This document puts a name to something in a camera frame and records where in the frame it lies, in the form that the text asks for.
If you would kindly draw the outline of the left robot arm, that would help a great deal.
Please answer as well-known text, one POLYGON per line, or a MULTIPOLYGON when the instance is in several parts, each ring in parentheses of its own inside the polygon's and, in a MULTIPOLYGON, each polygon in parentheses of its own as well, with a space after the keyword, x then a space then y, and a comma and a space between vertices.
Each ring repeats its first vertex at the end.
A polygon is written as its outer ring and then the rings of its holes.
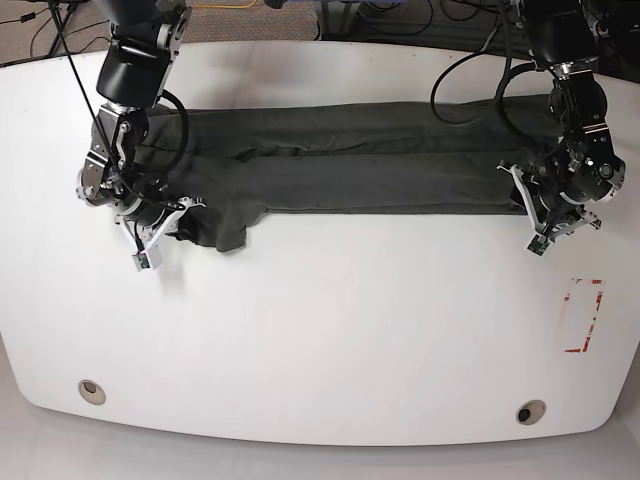
POLYGON ((600 219, 586 206, 609 201, 619 192, 626 164, 614 152, 606 95, 593 73, 597 48, 581 3, 517 1, 514 6, 532 60, 505 74, 495 108, 504 127, 533 155, 527 167, 510 165, 506 170, 534 229, 528 249, 542 256, 560 236, 582 226, 600 228, 600 219), (553 77, 548 105, 562 128, 554 147, 520 131, 503 106, 508 83, 530 71, 548 71, 553 77))

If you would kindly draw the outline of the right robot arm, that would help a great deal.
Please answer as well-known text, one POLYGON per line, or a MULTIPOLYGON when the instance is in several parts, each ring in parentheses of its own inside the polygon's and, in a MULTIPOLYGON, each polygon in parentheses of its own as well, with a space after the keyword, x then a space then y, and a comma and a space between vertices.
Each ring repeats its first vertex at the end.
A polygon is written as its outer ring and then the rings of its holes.
POLYGON ((176 231, 180 219, 202 201, 167 193, 189 139, 184 105, 165 88, 179 54, 192 9, 184 1, 99 1, 110 23, 109 48, 96 90, 105 102, 92 112, 91 146, 76 192, 92 207, 108 206, 133 242, 134 260, 152 265, 158 242, 176 231), (179 140, 172 158, 159 167, 135 159, 149 130, 150 110, 159 100, 178 113, 179 140))

